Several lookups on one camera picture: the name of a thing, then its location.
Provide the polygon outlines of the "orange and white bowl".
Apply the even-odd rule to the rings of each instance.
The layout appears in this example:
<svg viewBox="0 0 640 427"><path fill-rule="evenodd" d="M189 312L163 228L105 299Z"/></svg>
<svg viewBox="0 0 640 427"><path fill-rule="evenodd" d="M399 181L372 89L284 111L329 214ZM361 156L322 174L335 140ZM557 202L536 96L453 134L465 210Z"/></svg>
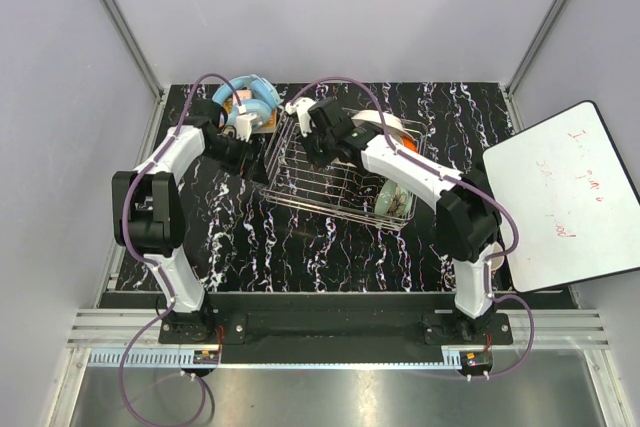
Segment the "orange and white bowl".
<svg viewBox="0 0 640 427"><path fill-rule="evenodd" d="M403 142L403 145L404 145L407 149L409 149L409 150L411 150L411 151L413 151L413 152L418 152L417 144L414 142L414 140L413 140L412 138L409 138L409 137L403 137L403 138L402 138L402 142Z"/></svg>

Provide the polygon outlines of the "blue headphones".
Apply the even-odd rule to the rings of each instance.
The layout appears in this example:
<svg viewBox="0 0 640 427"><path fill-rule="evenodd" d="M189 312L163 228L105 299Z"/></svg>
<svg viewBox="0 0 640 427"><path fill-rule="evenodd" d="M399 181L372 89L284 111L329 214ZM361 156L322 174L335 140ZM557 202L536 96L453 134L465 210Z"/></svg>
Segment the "blue headphones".
<svg viewBox="0 0 640 427"><path fill-rule="evenodd" d="M276 88L265 78L255 74L240 76L232 79L230 85L223 84L214 93L212 100L223 106L229 99L234 99L238 90L248 89L253 98L241 101L241 106L233 104L228 117L232 112L260 113L264 120L268 120L272 112L281 104L282 100Z"/></svg>

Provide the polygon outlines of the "white paper plate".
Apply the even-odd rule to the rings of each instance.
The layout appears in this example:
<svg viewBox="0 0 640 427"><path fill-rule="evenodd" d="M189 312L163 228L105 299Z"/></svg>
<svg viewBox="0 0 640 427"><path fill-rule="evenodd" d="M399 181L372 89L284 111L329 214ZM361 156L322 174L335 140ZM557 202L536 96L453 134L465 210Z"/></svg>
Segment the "white paper plate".
<svg viewBox="0 0 640 427"><path fill-rule="evenodd" d="M387 130L394 137L410 138L411 134L406 130L401 120L389 113L380 113L378 110L361 110L351 116L351 119L355 125L359 125L363 122L369 122L379 126L386 125Z"/></svg>

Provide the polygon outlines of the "green ceramic bowl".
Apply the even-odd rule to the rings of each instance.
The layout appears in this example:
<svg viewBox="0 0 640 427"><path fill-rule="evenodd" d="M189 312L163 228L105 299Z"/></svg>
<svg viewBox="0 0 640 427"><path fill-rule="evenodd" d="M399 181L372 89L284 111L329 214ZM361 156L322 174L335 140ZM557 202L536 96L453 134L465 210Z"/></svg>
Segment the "green ceramic bowl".
<svg viewBox="0 0 640 427"><path fill-rule="evenodd" d="M387 179L374 204L374 213L381 216L406 217L413 204L414 196L406 188Z"/></svg>

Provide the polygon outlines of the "small pink box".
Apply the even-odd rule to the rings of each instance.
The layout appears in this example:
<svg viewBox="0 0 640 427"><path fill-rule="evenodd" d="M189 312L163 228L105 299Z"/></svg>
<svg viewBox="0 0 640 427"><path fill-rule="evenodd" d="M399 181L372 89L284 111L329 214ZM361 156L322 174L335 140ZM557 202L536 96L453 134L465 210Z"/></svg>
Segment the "small pink box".
<svg viewBox="0 0 640 427"><path fill-rule="evenodd" d="M252 92L248 89L238 90L237 93L241 101L245 101L253 98Z"/></svg>

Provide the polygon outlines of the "wooden board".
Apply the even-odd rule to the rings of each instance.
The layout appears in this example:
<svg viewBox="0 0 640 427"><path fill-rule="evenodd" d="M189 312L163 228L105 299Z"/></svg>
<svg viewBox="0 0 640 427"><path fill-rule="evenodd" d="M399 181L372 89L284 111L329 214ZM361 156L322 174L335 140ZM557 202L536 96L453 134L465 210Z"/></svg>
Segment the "wooden board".
<svg viewBox="0 0 640 427"><path fill-rule="evenodd" d="M222 131L224 133L232 133L235 135L234 123L235 123L236 117L240 114L245 114L245 113L232 112L229 115L225 126L222 128ZM262 127L254 131L254 134L273 133L276 125L276 120L277 120L277 113L273 112L270 115L268 120L264 120L264 124L262 125Z"/></svg>

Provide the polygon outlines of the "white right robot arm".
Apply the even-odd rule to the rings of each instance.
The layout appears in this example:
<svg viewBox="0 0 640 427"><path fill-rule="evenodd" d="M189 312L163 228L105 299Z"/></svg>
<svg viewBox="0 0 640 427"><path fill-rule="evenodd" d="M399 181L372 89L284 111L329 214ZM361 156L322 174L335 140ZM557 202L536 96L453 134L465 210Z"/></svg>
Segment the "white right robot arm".
<svg viewBox="0 0 640 427"><path fill-rule="evenodd" d="M407 147L412 137L398 118L378 109L347 112L336 99L302 97L286 105L297 118L310 163L335 160L382 176L422 200L435 214L436 249L453 263L454 331L476 343L490 330L492 257L500 247L501 216L486 177L437 164Z"/></svg>

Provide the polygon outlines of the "white whiteboard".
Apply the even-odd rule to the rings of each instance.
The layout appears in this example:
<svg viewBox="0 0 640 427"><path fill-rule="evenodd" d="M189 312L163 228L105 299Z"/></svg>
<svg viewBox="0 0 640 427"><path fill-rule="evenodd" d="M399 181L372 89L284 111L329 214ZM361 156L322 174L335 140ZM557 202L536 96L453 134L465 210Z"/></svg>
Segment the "white whiteboard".
<svg viewBox="0 0 640 427"><path fill-rule="evenodd" d="M483 154L514 288L530 292L639 266L639 195L597 105L583 101Z"/></svg>

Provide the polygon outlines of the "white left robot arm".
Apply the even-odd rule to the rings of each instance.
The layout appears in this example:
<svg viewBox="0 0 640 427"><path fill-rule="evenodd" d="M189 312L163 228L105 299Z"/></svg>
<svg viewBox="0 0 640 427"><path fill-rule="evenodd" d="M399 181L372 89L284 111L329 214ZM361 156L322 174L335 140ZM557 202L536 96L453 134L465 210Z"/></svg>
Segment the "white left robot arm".
<svg viewBox="0 0 640 427"><path fill-rule="evenodd" d="M194 274L183 243L186 220L178 183L191 165L205 156L223 171L246 181L266 183L261 144L252 137L263 119L236 106L198 100L181 125L168 129L151 156L132 171L112 178L114 237L153 273L171 312L185 314L181 331L196 343L215 333L216 319L203 310L205 288Z"/></svg>

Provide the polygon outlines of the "wire dish rack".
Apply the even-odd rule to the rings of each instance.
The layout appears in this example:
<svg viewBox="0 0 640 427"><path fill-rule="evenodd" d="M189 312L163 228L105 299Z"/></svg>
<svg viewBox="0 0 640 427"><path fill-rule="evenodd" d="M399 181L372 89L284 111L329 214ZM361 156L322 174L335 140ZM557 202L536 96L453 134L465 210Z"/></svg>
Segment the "wire dish rack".
<svg viewBox="0 0 640 427"><path fill-rule="evenodd" d="M338 160L316 167L308 161L300 137L297 117L281 111L265 150L268 182L260 191L266 200L386 230L398 231L413 218L415 195L405 196L403 214L398 210L376 213L375 203L386 178Z"/></svg>

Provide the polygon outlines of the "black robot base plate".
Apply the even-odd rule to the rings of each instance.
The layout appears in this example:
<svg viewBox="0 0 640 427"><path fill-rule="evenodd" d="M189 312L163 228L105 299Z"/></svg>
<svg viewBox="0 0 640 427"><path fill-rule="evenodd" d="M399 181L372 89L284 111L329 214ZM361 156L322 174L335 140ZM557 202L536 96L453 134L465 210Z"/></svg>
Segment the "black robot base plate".
<svg viewBox="0 0 640 427"><path fill-rule="evenodd" d="M222 343L222 361L241 366L331 366L443 361L444 347L483 349L514 343L509 318L490 310L469 321L450 293L219 293L204 328L175 321L163 344Z"/></svg>

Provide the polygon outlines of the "orange ceramic mug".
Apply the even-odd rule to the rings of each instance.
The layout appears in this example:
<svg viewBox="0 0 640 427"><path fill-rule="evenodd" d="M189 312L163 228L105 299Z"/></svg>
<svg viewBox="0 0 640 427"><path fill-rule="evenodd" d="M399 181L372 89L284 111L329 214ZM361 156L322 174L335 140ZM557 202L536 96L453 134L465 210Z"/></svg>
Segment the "orange ceramic mug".
<svg viewBox="0 0 640 427"><path fill-rule="evenodd" d="M499 242L493 242L490 245L488 256L485 258L485 263L489 268L489 272L493 274L498 271L505 261L504 247Z"/></svg>

